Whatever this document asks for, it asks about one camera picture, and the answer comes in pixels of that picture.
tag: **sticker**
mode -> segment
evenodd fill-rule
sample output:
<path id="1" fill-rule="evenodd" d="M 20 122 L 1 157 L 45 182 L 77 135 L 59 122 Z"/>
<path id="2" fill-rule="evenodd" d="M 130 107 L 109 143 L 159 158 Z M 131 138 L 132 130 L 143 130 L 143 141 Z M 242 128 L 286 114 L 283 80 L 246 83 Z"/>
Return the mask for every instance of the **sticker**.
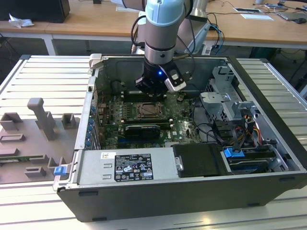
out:
<path id="1" fill-rule="evenodd" d="M 114 159 L 116 152 L 102 152 L 100 159 Z"/>
<path id="2" fill-rule="evenodd" d="M 150 154 L 114 155 L 116 182 L 153 180 L 153 166 Z"/>

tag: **laptop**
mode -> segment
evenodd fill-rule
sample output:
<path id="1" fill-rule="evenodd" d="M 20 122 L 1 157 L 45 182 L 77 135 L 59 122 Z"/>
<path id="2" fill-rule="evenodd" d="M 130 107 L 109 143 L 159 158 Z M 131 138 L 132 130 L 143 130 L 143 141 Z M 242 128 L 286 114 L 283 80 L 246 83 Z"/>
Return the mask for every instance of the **laptop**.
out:
<path id="1" fill-rule="evenodd" d="M 299 18 L 305 18 L 307 20 L 307 14 L 304 13 L 276 12 L 276 14 L 288 21 L 294 21 Z"/>

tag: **paper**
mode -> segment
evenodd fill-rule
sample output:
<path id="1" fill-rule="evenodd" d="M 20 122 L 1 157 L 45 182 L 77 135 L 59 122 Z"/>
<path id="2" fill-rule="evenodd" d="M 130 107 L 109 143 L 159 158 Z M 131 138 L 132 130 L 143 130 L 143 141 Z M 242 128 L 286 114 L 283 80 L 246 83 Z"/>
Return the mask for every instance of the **paper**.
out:
<path id="1" fill-rule="evenodd" d="M 116 11 L 124 11 L 124 12 L 140 12 L 138 10 L 130 9 L 130 8 L 125 8 L 121 6 L 116 7 Z"/>
<path id="2" fill-rule="evenodd" d="M 243 13 L 241 15 L 245 19 L 256 19 L 256 20 L 274 21 L 274 19 L 271 18 L 268 15 L 254 15 L 254 14 L 243 14 Z"/>
<path id="3" fill-rule="evenodd" d="M 33 26 L 33 22 L 30 20 L 30 19 L 19 19 L 19 18 L 15 18 L 13 16 L 10 15 L 10 19 L 9 19 L 9 23 L 12 25 L 12 26 L 16 26 L 18 27 L 19 29 L 22 27 L 22 26 Z"/>

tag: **computer mouse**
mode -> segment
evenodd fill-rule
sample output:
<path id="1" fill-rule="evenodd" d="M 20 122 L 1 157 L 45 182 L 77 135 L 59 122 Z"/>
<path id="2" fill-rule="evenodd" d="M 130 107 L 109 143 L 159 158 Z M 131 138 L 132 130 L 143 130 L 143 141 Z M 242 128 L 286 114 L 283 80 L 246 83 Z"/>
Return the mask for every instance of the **computer mouse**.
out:
<path id="1" fill-rule="evenodd" d="M 298 18 L 296 20 L 293 20 L 293 22 L 297 23 L 297 24 L 304 24 L 307 22 L 307 20 L 305 18 Z"/>

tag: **robotic arm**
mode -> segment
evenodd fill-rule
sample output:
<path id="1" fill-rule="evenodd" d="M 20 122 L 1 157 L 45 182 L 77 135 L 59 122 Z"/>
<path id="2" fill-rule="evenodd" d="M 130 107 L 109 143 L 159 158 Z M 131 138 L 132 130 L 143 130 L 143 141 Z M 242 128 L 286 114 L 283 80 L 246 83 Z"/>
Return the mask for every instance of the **robotic arm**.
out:
<path id="1" fill-rule="evenodd" d="M 146 12 L 144 73 L 136 87 L 147 94 L 179 91 L 186 83 L 173 61 L 177 34 L 183 20 L 194 11 L 193 0 L 112 0 L 126 8 Z"/>

